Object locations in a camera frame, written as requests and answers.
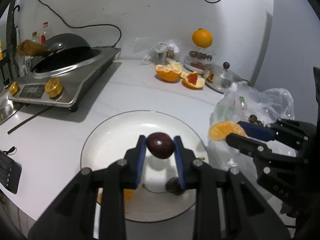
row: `plastic bag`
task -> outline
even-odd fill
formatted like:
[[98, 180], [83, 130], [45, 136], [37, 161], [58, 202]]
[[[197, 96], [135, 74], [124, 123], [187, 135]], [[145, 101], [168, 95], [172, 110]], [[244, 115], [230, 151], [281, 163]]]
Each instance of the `plastic bag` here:
[[180, 62], [179, 43], [174, 40], [163, 41], [148, 50], [143, 64], [154, 63], [155, 65], [167, 65], [167, 58]]
[[[275, 122], [278, 117], [294, 120], [293, 98], [286, 89], [269, 89], [259, 92], [246, 82], [233, 83], [219, 101], [210, 116], [210, 126], [217, 122], [248, 122], [254, 114], [263, 124]], [[275, 153], [295, 156], [295, 150], [277, 141], [264, 142]], [[268, 199], [271, 193], [256, 182], [257, 171], [251, 157], [243, 155], [238, 149], [230, 147], [225, 141], [208, 138], [208, 155], [215, 168], [228, 170], [238, 167], [255, 188]]]

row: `marble countertop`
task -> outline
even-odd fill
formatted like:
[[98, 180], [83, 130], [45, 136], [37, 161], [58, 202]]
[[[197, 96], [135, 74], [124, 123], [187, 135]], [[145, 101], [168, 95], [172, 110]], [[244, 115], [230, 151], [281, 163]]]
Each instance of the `marble countertop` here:
[[[8, 130], [44, 108], [30, 105], [0, 126], [1, 149], [15, 146], [17, 152], [11, 158], [22, 165], [18, 193], [14, 195], [2, 185], [0, 189], [37, 220], [78, 173], [83, 144], [105, 119], [131, 110], [163, 112], [191, 126], [206, 145], [209, 116], [221, 98], [221, 94], [206, 86], [203, 90], [191, 90], [181, 82], [158, 80], [154, 67], [141, 65], [139, 60], [114, 62], [81, 100], [77, 112], [53, 108], [8, 135]], [[192, 223], [192, 211], [182, 216], [190, 216], [188, 223]], [[131, 223], [128, 230], [136, 225]]]

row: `silver screw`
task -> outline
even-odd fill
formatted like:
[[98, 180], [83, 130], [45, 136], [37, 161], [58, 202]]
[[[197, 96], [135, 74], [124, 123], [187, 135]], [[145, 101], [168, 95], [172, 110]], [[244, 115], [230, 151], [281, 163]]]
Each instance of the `silver screw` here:
[[237, 174], [239, 174], [239, 169], [237, 167], [232, 167], [232, 168], [230, 168], [230, 172], [233, 175], [237, 175]]
[[193, 160], [192, 164], [194, 166], [199, 167], [199, 166], [201, 166], [203, 164], [203, 162], [201, 160], [199, 160], [199, 159], [195, 159], [195, 160]]
[[121, 159], [119, 161], [117, 161], [119, 166], [126, 166], [128, 161], [126, 159]]
[[91, 169], [88, 168], [88, 167], [85, 167], [85, 168], [83, 168], [83, 169], [81, 170], [81, 174], [84, 175], [84, 176], [90, 174], [90, 172], [91, 172]]
[[269, 174], [269, 173], [270, 173], [270, 168], [269, 168], [269, 167], [264, 167], [264, 168], [263, 168], [263, 172], [264, 172], [265, 174]]
[[258, 146], [258, 151], [259, 151], [259, 152], [263, 152], [263, 150], [264, 150], [264, 147], [263, 147], [263, 146], [261, 146], [261, 145]]

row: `red label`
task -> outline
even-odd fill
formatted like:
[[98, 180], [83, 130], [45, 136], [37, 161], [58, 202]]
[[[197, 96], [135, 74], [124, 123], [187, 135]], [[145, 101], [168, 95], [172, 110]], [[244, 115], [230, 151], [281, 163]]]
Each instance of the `red label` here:
[[45, 36], [42, 34], [41, 35], [41, 43], [44, 43], [45, 42]]

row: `wooden handle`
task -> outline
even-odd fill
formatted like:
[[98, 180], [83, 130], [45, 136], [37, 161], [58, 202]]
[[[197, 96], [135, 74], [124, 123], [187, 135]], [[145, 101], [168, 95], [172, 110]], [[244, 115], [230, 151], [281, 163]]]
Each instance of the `wooden handle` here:
[[22, 42], [17, 49], [17, 53], [20, 56], [48, 56], [51, 52], [50, 52], [50, 48], [30, 41], [30, 40], [25, 40], [24, 42]]

